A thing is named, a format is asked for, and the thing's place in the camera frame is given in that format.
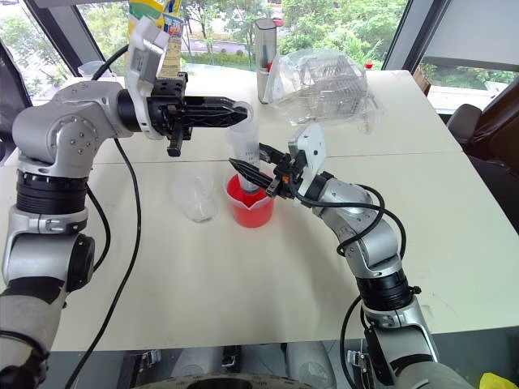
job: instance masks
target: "clear plastic packaging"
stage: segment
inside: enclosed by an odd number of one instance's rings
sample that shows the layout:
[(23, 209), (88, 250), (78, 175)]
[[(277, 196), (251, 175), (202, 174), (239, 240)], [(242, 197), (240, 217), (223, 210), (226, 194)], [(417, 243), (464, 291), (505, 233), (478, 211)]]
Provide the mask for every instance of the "clear plastic packaging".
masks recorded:
[(270, 18), (255, 20), (254, 38), (258, 99), (262, 103), (265, 103), (263, 98), (268, 80), (268, 72), (270, 71), (274, 57), (276, 57), (277, 27), (274, 21)]
[(370, 94), (366, 71), (333, 49), (304, 49), (272, 63), (264, 100), (291, 124), (357, 119), (369, 132), (380, 119), (380, 104)]

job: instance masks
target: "plastic container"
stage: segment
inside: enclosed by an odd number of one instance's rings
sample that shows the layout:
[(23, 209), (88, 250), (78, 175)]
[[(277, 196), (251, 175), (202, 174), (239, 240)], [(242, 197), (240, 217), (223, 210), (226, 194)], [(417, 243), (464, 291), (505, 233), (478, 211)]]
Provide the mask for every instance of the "plastic container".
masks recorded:
[(199, 170), (191, 170), (174, 181), (171, 192), (188, 219), (205, 223), (218, 213), (217, 202), (212, 196), (213, 187), (211, 176)]
[(274, 211), (274, 199), (259, 188), (254, 194), (248, 194), (240, 186), (237, 174), (229, 175), (224, 180), (224, 192), (234, 219), (243, 227), (253, 229), (266, 224)]
[[(227, 141), (234, 149), (234, 157), (244, 160), (259, 168), (260, 166), (260, 142), (258, 137), (258, 126), (254, 123), (254, 111), (252, 107), (244, 102), (238, 101), (234, 106), (243, 107), (247, 110), (247, 119), (238, 124), (230, 126), (227, 131)], [(239, 176), (240, 185), (248, 193), (254, 193), (258, 186), (247, 181), (242, 175)]]
[(366, 71), (332, 49), (303, 49), (276, 56), (268, 73), (265, 100), (292, 125), (323, 120), (365, 122), (381, 115), (367, 86)]
[(265, 87), (267, 85), (268, 72), (272, 61), (276, 56), (277, 26), (272, 19), (257, 19), (254, 21), (254, 37), (256, 51), (256, 78), (258, 84), (258, 99), (264, 100)]

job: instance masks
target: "yellow object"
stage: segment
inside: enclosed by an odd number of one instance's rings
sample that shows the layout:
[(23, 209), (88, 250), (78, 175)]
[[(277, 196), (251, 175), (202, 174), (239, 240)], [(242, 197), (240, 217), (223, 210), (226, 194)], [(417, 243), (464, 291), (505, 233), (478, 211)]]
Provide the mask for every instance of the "yellow object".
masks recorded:
[(180, 71), (180, 52), (182, 48), (183, 22), (179, 18), (181, 0), (169, 0), (163, 3), (155, 0), (129, 0), (128, 38), (135, 25), (143, 16), (155, 21), (155, 25), (169, 34), (169, 44), (159, 77), (175, 77)]
[(479, 380), (479, 389), (519, 389), (506, 378), (501, 378), (493, 373), (483, 373)]
[(180, 71), (180, 52), (182, 49), (183, 22), (178, 17), (181, 0), (169, 0), (162, 12), (164, 31), (169, 34), (168, 51), (162, 63), (159, 77), (168, 79), (175, 77)]

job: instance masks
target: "robotic arm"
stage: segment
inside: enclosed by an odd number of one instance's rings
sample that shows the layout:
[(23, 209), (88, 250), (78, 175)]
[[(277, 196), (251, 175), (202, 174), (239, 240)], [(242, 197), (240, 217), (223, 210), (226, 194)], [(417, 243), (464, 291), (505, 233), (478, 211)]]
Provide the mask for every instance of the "robotic arm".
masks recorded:
[[(290, 153), (260, 144), (261, 160), (276, 165), (274, 178), (247, 162), (230, 159), (247, 180), (266, 189), (267, 195), (296, 199), (311, 207), (337, 236), (346, 242), (367, 229), (377, 211), (368, 191), (332, 174), (318, 174), (326, 157), (320, 126), (311, 125), (289, 141)], [(360, 206), (332, 207), (330, 203)], [(408, 285), (398, 254), (398, 242), (384, 221), (342, 248), (357, 281), (369, 327), (364, 331), (369, 355), (349, 352), (350, 362), (372, 369), (377, 381), (398, 388), (471, 388), (457, 373), (438, 362), (438, 353), (415, 296)]]
[(135, 29), (128, 89), (77, 83), (25, 109), (13, 125), (19, 163), (3, 253), (0, 387), (36, 387), (45, 379), (66, 296), (92, 277), (95, 243), (81, 231), (88, 175), (103, 141), (143, 131), (166, 137), (169, 155), (179, 156), (193, 126), (226, 127), (247, 117), (230, 99), (184, 96), (186, 73), (155, 80), (167, 34), (148, 19)]

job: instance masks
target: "window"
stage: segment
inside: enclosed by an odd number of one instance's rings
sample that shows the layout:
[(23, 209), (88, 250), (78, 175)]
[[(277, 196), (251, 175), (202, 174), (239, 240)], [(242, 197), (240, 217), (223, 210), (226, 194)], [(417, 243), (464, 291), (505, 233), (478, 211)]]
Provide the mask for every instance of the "window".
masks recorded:
[[(274, 18), (282, 54), (308, 47), (347, 53), (361, 66), (382, 66), (407, 0), (183, 0), (182, 66), (204, 63), (255, 69), (254, 20)], [(78, 9), (107, 58), (127, 42), (127, 2), (79, 5)], [(112, 67), (118, 75), (123, 60)]]
[(431, 83), (427, 98), (440, 113), (453, 113), (462, 104), (485, 109), (518, 76), (513, 71), (439, 66), (425, 61), (420, 70)]
[[(105, 58), (128, 43), (128, 2), (99, 2), (77, 7)], [(124, 75), (124, 59), (122, 56), (114, 62), (110, 71)]]
[(0, 3), (0, 38), (9, 49), (34, 105), (50, 100), (72, 73), (22, 2)]

